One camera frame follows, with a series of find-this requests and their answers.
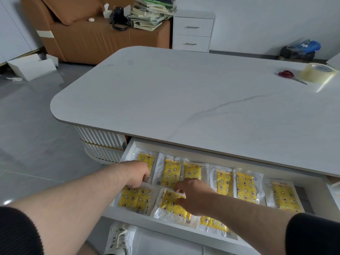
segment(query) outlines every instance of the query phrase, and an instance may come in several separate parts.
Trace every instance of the open drawer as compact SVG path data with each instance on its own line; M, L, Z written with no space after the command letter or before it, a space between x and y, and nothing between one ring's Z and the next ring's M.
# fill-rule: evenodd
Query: open drawer
M263 173L265 178L291 180L295 186L304 188L315 215L340 222L340 204L325 175L137 138L131 139L121 161L130 160L135 147L161 152L171 156L183 157L195 162L221 165L230 168L243 168L245 170ZM221 237L201 230L130 212L120 207L109 206L103 216L233 254L258 254L249 244L235 234L231 234L228 237Z

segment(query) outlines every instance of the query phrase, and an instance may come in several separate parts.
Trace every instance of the white cardboard box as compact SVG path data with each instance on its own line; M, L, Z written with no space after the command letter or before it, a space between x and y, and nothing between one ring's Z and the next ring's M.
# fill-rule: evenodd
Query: white cardboard box
M13 59L7 62L18 77L27 81L55 71L52 59L40 60L38 54Z

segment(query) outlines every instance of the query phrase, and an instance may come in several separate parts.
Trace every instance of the clear packing tape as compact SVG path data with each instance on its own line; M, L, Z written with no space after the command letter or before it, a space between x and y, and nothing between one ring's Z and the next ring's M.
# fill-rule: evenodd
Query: clear packing tape
M310 63L303 69L299 79L326 85L334 78L335 75L338 74L338 72L338 70L324 64Z

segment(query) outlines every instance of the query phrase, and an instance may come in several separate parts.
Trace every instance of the table drawer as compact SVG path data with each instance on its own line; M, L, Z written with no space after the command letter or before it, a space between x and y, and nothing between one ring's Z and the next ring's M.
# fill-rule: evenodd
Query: table drawer
M131 139L121 161L130 160L135 147L183 157L194 162L210 163L230 168L243 168L244 170L263 173L265 178L292 180L295 186L304 188L312 209L317 216L340 222L338 197L324 175L136 138ZM231 233L227 237L217 236L113 206L109 206L103 216L233 254L258 254L235 233Z
M173 48L176 50L205 52L209 50L210 37L175 35Z
M173 24L175 35L210 37L214 20L175 17Z

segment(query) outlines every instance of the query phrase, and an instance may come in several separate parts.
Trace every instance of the white table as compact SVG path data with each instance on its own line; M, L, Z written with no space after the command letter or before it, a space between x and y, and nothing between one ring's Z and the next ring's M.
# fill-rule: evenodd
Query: white table
M57 94L62 122L340 175L340 77L318 92L277 73L305 64L121 49Z

